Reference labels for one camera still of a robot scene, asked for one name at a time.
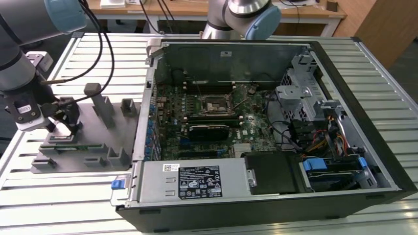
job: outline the aluminum table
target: aluminum table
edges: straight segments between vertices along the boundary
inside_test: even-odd
[[[117,70],[105,94],[113,102],[142,100],[146,83],[146,46],[155,35],[110,34]],[[167,36],[198,39],[198,35]],[[272,40],[320,41],[389,146],[418,186],[418,106],[377,62],[362,43],[350,38],[273,37]],[[50,79],[71,77],[94,63],[97,34],[73,38]],[[85,84],[105,84],[110,73],[109,49],[87,76],[55,85],[58,95],[83,96]],[[46,130],[18,131],[0,160],[0,234],[141,235],[111,205],[111,182],[130,171],[33,174],[31,162],[47,136]],[[174,235],[418,234],[418,194],[389,205],[373,206],[342,219],[177,231]]]

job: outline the power cable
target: power cable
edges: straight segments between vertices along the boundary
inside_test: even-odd
[[[166,4],[166,1],[165,1],[165,0],[162,0],[162,1],[163,1],[163,4],[165,4],[166,8],[167,8],[167,11],[169,11],[169,14],[170,14],[170,16],[171,16],[171,19],[173,19],[173,21],[174,21],[174,23],[175,23],[177,33],[181,33],[181,30],[179,30],[179,26],[178,26],[175,17],[174,17],[173,14],[171,14],[171,10],[170,10],[170,8],[169,8],[169,6],[167,6],[167,4]]]
[[[173,28],[171,28],[171,24],[170,24],[170,19],[169,19],[169,16],[167,16],[167,14],[166,14],[166,10],[165,10],[165,8],[163,8],[162,2],[161,2],[161,0],[157,0],[157,1],[158,1],[158,4],[159,4],[159,8],[162,8],[163,14],[165,14],[165,16],[166,16],[167,26],[169,26],[169,28],[170,28],[171,33],[174,34]]]
[[[150,17],[149,17],[149,14],[147,14],[146,8],[145,8],[143,1],[142,1],[142,0],[139,0],[139,3],[141,3],[141,5],[142,5],[143,12],[145,12],[146,19],[147,19],[147,22],[149,22],[149,24],[150,24],[150,27],[153,28],[153,30],[154,30],[158,34],[162,34],[162,35],[163,35],[165,33],[163,33],[163,32],[159,32],[159,31],[157,30],[157,28],[154,27],[153,23],[151,23],[151,20],[150,20]]]
[[[281,3],[286,6],[294,6],[297,8],[298,12],[298,23],[297,23],[297,28],[296,28],[296,35],[298,35],[298,29],[300,29],[300,23],[301,23],[301,13],[300,13],[300,6],[306,6],[306,4],[294,4],[292,1],[289,1],[290,4],[286,4],[282,0],[280,0]]]
[[[109,76],[109,79],[107,79],[106,84],[103,85],[102,89],[101,89],[97,93],[94,93],[94,94],[91,94],[91,95],[87,95],[87,96],[83,97],[83,98],[79,98],[79,99],[77,99],[77,100],[73,100],[73,101],[70,101],[70,102],[63,103],[63,104],[61,105],[62,107],[63,107],[63,106],[67,106],[67,105],[70,105],[70,104],[75,104],[75,103],[78,103],[78,102],[81,102],[81,101],[83,101],[83,100],[87,100],[87,99],[95,97],[97,95],[102,94],[102,92],[105,91],[105,89],[107,88],[107,86],[109,86],[110,83],[111,83],[111,80],[113,80],[113,77],[114,77],[114,73],[115,73],[115,54],[114,54],[114,48],[113,48],[111,40],[110,40],[110,37],[109,37],[107,33],[106,33],[105,30],[103,30],[103,27],[101,26],[101,22],[99,22],[99,20],[98,20],[98,17],[95,16],[95,14],[93,13],[91,9],[89,8],[89,5],[85,4],[85,1],[86,1],[86,0],[79,0],[79,2],[81,2],[81,4],[82,4],[83,11],[86,12],[87,16],[89,16],[90,19],[93,20],[94,25],[98,26],[99,35],[102,36],[102,34],[103,34],[103,36],[105,36],[105,38],[106,38],[106,41],[107,41],[107,44],[109,44],[109,47],[110,47],[111,60],[113,60],[111,73],[110,73],[110,76]]]
[[[86,2],[86,0],[81,0],[79,1],[83,8],[87,8],[89,9],[89,3]],[[94,27],[97,28],[98,30],[98,35],[99,35],[99,40],[101,40],[101,48],[99,48],[99,54],[98,54],[98,58],[94,62],[94,64],[91,65],[91,67],[78,76],[73,77],[73,78],[69,78],[69,79],[58,79],[58,80],[51,80],[51,81],[42,81],[41,83],[43,85],[51,85],[51,84],[61,84],[61,83],[66,83],[66,82],[71,82],[77,79],[79,79],[81,77],[85,77],[93,70],[94,68],[97,67],[99,61],[101,61],[101,58],[102,58],[102,54],[103,54],[103,39],[102,39],[102,34],[101,34],[101,25],[98,24],[98,22],[95,22],[93,16],[90,14],[87,14],[91,22],[93,22],[93,25]]]

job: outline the blue plastic tab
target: blue plastic tab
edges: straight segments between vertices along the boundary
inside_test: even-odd
[[[368,162],[366,162],[366,159],[364,157],[360,157],[358,158],[358,162],[361,164],[361,167],[366,168],[368,167]]]
[[[125,189],[125,180],[114,180],[111,188],[113,190]]]
[[[218,149],[218,157],[221,157],[225,152],[226,152],[226,150],[224,148]]]
[[[306,171],[310,171],[313,169],[308,161],[304,162],[304,168]]]
[[[326,170],[328,164],[322,158],[310,158],[304,162],[304,168],[306,171],[310,170]]]

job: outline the warning label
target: warning label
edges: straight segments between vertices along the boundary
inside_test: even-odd
[[[179,198],[222,197],[219,166],[179,168]]]

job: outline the sticker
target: sticker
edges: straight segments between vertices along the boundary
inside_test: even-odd
[[[163,171],[179,171],[181,164],[165,164]]]
[[[222,197],[219,166],[179,168],[179,198],[198,199]]]
[[[18,112],[21,114],[25,114],[25,113],[30,112],[31,110],[33,110],[33,106],[30,104],[18,108]]]
[[[143,12],[143,11],[129,11],[129,13],[139,13],[139,14],[143,14],[145,12]]]

